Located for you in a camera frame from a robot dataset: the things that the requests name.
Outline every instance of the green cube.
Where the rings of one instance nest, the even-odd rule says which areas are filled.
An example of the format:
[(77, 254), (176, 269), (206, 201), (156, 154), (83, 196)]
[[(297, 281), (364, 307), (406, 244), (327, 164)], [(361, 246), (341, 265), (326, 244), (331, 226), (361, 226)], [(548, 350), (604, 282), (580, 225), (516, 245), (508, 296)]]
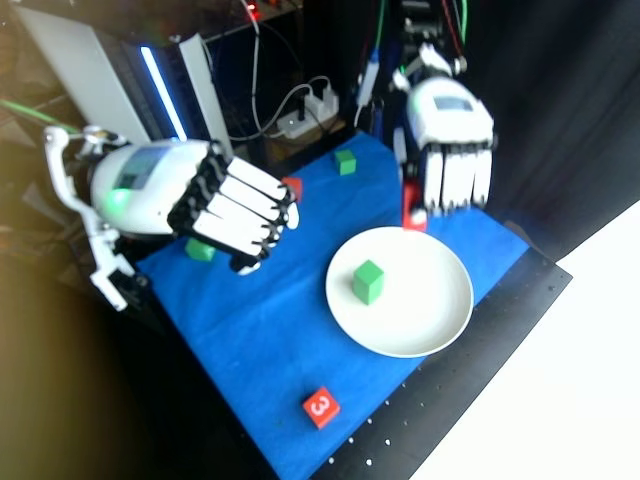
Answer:
[(213, 260), (214, 253), (216, 253), (216, 249), (211, 245), (202, 243), (195, 238), (189, 239), (184, 250), (185, 252), (187, 252), (187, 255), (189, 255), (190, 258), (199, 262), (210, 262), (211, 260)]
[(353, 274), (353, 293), (366, 305), (371, 305), (382, 293), (384, 272), (371, 260), (364, 262)]
[(349, 175), (356, 171), (356, 157), (351, 150), (341, 150), (336, 152), (336, 167), (340, 175)]

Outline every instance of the blue tablecloth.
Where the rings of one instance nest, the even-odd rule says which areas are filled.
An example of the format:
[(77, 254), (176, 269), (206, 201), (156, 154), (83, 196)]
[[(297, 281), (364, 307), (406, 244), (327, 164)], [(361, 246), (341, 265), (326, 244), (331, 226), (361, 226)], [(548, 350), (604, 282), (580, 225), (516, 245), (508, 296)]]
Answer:
[[(332, 155), (299, 171), (301, 223), (287, 231), (262, 268), (239, 277), (228, 257), (212, 264), (178, 240), (140, 264), (178, 329), (245, 429), (285, 480), (308, 478), (384, 402), (422, 359), (384, 357), (361, 347), (333, 320), (324, 293), (329, 261), (364, 230), (400, 224), (392, 152), (357, 135), (354, 175), (336, 173)], [(433, 219), (429, 233), (465, 264), (476, 302), (527, 245), (484, 213)], [(317, 430), (302, 402), (326, 386), (342, 410)]]

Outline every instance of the light strip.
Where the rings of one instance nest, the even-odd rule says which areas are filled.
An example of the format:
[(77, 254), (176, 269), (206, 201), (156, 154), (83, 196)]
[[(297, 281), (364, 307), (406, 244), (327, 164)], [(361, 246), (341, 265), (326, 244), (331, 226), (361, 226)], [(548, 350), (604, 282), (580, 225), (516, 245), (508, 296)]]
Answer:
[(158, 65), (156, 64), (156, 59), (153, 58), (153, 54), (151, 53), (149, 47), (140, 47), (140, 52), (142, 53), (142, 58), (144, 58), (144, 61), (147, 64), (147, 69), (151, 74), (151, 79), (156, 85), (156, 89), (160, 94), (160, 98), (162, 99), (164, 108), (169, 115), (169, 120), (171, 120), (171, 124), (176, 131), (176, 135), (180, 140), (184, 142), (187, 139), (187, 134), (182, 127), (182, 122), (180, 122), (180, 117), (178, 117), (176, 107), (173, 106), (173, 102), (171, 101), (171, 97), (169, 96), (167, 86), (164, 84), (164, 80), (162, 80), (162, 75), (160, 74), (160, 70), (158, 69)]

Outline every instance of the white robotic hand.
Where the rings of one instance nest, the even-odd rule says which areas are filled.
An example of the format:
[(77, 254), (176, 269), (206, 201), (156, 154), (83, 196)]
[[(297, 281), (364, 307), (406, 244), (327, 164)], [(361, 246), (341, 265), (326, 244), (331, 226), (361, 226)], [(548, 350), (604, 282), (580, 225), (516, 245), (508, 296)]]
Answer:
[[(404, 73), (393, 75), (393, 88), (407, 94), (404, 124), (394, 132), (394, 151), (406, 180), (421, 187), (412, 215), (445, 214), (489, 197), (493, 119), (477, 98), (452, 77), (463, 62), (448, 64), (431, 45)], [(411, 86), (409, 76), (419, 74)]]
[[(84, 141), (79, 158), (97, 162), (91, 205), (78, 197), (65, 171), (63, 151), (70, 140)], [(45, 153), (56, 194), (82, 217), (96, 262), (91, 280), (119, 311), (128, 302), (114, 277), (135, 275), (116, 253), (121, 235), (188, 235), (231, 253), (231, 268), (246, 274), (260, 267), (285, 227), (299, 223), (293, 190), (227, 156), (218, 142), (161, 140), (137, 146), (98, 127), (73, 136), (47, 127)]]

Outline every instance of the white plate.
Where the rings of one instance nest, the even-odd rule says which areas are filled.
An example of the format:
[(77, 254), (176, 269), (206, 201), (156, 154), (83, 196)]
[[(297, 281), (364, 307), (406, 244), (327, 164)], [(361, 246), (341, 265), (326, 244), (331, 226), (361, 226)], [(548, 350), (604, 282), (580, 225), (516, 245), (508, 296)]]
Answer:
[[(371, 260), (384, 270), (380, 297), (365, 305), (351, 288), (353, 272)], [(421, 357), (450, 345), (473, 309), (473, 287), (464, 265), (443, 243), (400, 227), (368, 230), (334, 255), (327, 301), (353, 340), (391, 357)]]

